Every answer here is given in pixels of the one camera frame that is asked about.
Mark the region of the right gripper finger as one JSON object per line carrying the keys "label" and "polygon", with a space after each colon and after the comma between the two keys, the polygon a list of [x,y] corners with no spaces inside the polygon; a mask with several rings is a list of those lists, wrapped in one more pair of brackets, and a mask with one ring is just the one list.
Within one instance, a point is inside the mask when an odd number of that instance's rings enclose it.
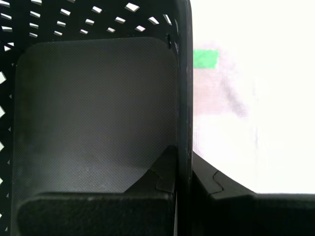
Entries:
{"label": "right gripper finger", "polygon": [[192,168],[192,235],[315,234],[314,195],[255,193],[196,153]]}
{"label": "right gripper finger", "polygon": [[168,146],[123,193],[45,193],[18,209],[22,236],[171,236],[177,148]]}

